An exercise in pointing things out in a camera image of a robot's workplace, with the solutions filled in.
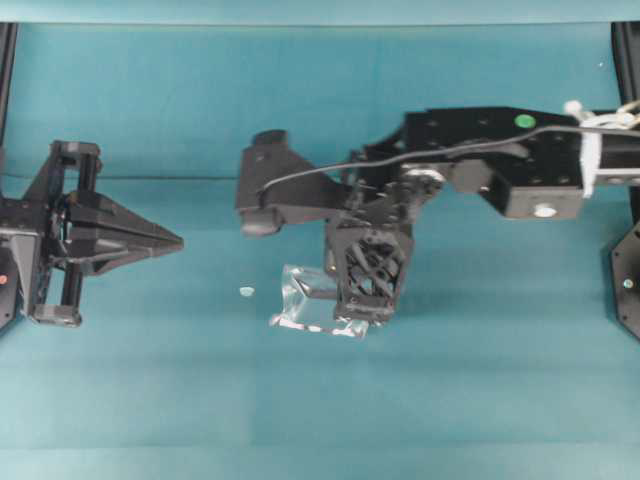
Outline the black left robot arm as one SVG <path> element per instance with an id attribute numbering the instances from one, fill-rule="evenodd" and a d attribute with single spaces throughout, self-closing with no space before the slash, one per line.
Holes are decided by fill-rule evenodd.
<path id="1" fill-rule="evenodd" d="M 97 145 L 55 141 L 24 195 L 1 199 L 1 324 L 78 327 L 83 280 L 183 249 L 181 237 L 96 190 Z"/>

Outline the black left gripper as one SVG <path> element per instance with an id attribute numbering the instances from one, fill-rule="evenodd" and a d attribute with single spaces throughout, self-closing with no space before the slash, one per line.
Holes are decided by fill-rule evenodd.
<path id="1" fill-rule="evenodd" d="M 20 275 L 22 313 L 39 324 L 78 327 L 83 275 L 99 276 L 149 258 L 177 253 L 184 240 L 159 224 L 96 192 L 64 192 L 65 173 L 78 172 L 79 190 L 93 191 L 102 164 L 93 143 L 56 140 L 26 193 L 22 205 L 35 214 L 35 224 L 20 240 L 29 250 L 27 271 Z M 71 241 L 122 246 L 93 256 L 67 258 L 67 222 Z M 46 303 L 54 269 L 64 272 L 57 305 Z"/>

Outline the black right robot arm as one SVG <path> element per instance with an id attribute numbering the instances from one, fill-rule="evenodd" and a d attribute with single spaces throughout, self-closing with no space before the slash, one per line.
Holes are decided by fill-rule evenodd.
<path id="1" fill-rule="evenodd" d="M 561 114 L 512 107 L 406 114 L 351 159 L 341 211 L 326 226 L 335 316 L 380 325 L 394 314 L 422 208 L 445 185 L 508 219 L 572 219 L 599 183 L 639 171 L 639 115 L 630 106 Z"/>

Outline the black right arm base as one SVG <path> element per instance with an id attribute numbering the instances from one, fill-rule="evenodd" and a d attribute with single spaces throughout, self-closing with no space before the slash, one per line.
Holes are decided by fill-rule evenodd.
<path id="1" fill-rule="evenodd" d="M 639 223 L 612 249 L 610 259 L 617 320 L 639 339 Z"/>

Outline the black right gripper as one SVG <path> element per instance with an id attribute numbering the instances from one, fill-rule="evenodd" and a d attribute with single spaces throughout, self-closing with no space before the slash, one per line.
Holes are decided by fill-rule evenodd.
<path id="1" fill-rule="evenodd" d="M 345 210 L 325 228 L 325 271 L 336 273 L 337 318 L 393 317 L 414 247 L 413 225 L 442 186 L 441 177 L 354 184 Z"/>

